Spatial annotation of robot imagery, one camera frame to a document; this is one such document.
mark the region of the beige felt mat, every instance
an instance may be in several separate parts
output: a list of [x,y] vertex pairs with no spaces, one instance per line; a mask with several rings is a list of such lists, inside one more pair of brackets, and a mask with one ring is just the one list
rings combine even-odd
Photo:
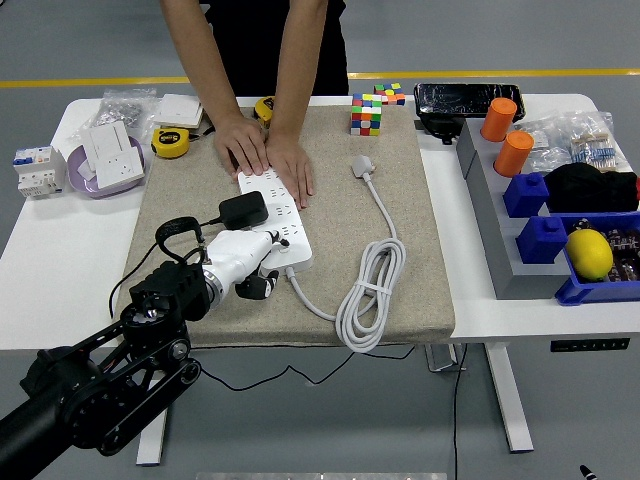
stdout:
[[[313,164],[317,193],[301,217],[314,261],[297,274],[300,286],[318,308],[335,315],[356,280],[365,246],[391,236],[367,186],[351,172],[353,158],[367,155],[377,167],[374,185],[408,255],[383,342],[446,340],[455,326],[454,311],[410,112],[383,107],[379,137],[352,136],[349,129],[349,106],[309,108],[301,143]],[[155,158],[125,271],[142,259],[162,223],[178,216],[200,222],[215,218],[218,204],[238,194],[209,137],[193,142],[181,158]],[[219,231],[219,226],[211,226],[204,233],[211,241]],[[195,247],[194,236],[184,235],[169,245],[186,254]],[[128,288],[167,259],[156,248],[123,285],[118,316],[130,301]],[[339,344],[334,324],[308,311],[285,276],[267,300],[244,300],[231,292],[216,310],[188,326],[194,346]]]

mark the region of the rubik's cube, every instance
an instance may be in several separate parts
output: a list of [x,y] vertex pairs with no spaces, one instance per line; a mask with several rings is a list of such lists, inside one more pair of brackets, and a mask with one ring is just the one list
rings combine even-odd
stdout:
[[374,85],[373,93],[382,96],[383,105],[404,105],[404,93],[399,83]]
[[380,135],[382,97],[371,93],[355,93],[351,101],[351,135]]

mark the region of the black cloth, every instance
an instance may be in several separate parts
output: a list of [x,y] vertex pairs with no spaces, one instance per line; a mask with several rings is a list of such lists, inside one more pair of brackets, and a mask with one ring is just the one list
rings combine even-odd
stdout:
[[[206,2],[227,77],[238,97],[275,95],[289,0]],[[347,56],[340,27],[343,0],[329,0],[313,95],[348,95]]]
[[638,176],[605,172],[586,163],[570,163],[544,177],[551,212],[632,212],[638,209]]

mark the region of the orange cup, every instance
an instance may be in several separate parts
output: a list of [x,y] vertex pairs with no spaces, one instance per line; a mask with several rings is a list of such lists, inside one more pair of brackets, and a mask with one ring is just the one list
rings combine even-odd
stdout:
[[484,119],[480,134],[490,142],[501,142],[509,130],[518,106],[510,98],[494,98]]
[[510,132],[498,153],[493,169],[503,177],[511,178],[517,175],[527,161],[534,143],[533,137],[527,132]]

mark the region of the yellow tape measure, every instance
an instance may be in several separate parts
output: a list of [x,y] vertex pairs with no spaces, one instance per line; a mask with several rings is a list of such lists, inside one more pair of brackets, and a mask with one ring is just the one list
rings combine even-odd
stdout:
[[273,103],[275,97],[264,97],[256,102],[253,109],[253,116],[264,128],[269,128],[271,117],[273,116]]
[[151,139],[151,150],[162,158],[178,158],[189,151],[189,130],[157,128]]

